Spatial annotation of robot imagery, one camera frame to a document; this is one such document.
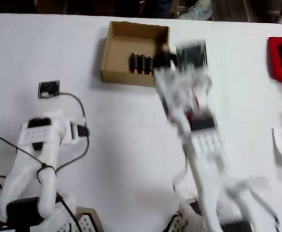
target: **robotic arm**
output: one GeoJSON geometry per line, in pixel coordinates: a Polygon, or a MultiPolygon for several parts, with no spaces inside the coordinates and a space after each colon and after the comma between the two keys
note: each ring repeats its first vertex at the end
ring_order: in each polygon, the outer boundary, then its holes
{"type": "MultiPolygon", "coordinates": [[[[0,194],[1,221],[11,231],[55,232],[67,223],[69,214],[57,194],[58,150],[61,145],[78,143],[82,136],[88,136],[87,128],[64,118],[60,112],[22,125],[18,139],[20,149],[0,194]],[[36,177],[42,187],[40,197],[17,200],[29,181],[36,177]]],[[[75,213],[75,199],[64,195],[63,200],[75,213]]]]}
{"type": "Polygon", "coordinates": [[[177,126],[182,139],[205,222],[201,225],[202,229],[198,227],[196,230],[196,220],[192,216],[196,213],[191,204],[186,204],[188,207],[180,207],[184,208],[181,215],[186,215],[183,232],[278,232],[275,212],[252,190],[250,184],[225,179],[219,171],[217,159],[223,154],[216,123],[207,105],[211,86],[207,71],[191,68],[183,73],[164,67],[154,69],[154,76],[167,118],[177,126]],[[232,212],[228,216],[218,214],[218,205],[224,204],[219,199],[222,191],[237,205],[240,218],[235,220],[232,212]]]}

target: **cardboard box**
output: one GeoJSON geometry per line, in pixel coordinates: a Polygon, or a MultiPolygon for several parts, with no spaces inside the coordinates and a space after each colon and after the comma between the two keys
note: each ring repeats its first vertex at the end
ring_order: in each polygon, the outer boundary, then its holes
{"type": "Polygon", "coordinates": [[[111,22],[102,60],[102,81],[154,87],[153,76],[130,72],[129,58],[133,52],[154,57],[163,43],[169,44],[169,27],[111,22]]]}

